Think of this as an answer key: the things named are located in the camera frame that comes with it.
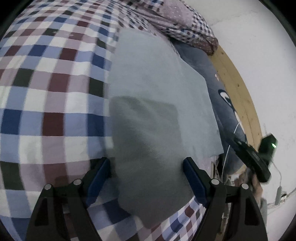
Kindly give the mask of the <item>person's hand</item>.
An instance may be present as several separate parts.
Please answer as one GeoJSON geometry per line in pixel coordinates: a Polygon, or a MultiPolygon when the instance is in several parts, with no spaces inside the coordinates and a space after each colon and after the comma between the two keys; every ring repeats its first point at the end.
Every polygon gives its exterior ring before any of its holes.
{"type": "Polygon", "coordinates": [[[252,187],[253,187],[252,194],[253,194],[257,204],[260,204],[262,194],[263,194],[263,189],[262,189],[262,186],[261,186],[259,180],[257,179],[256,174],[252,175],[252,187]]]}

